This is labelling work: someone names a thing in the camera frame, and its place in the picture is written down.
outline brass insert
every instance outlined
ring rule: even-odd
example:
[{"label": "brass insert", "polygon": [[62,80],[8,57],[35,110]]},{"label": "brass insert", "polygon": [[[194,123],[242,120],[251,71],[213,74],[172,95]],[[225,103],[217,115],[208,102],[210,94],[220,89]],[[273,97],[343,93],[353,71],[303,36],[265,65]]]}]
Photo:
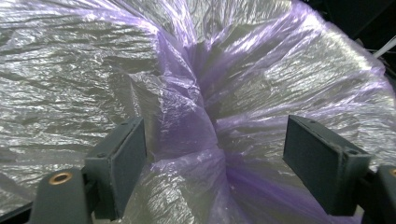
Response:
[{"label": "brass insert", "polygon": [[56,175],[53,175],[50,180],[49,183],[51,185],[60,185],[62,183],[67,182],[69,179],[72,178],[72,174],[69,172],[62,172]]}]

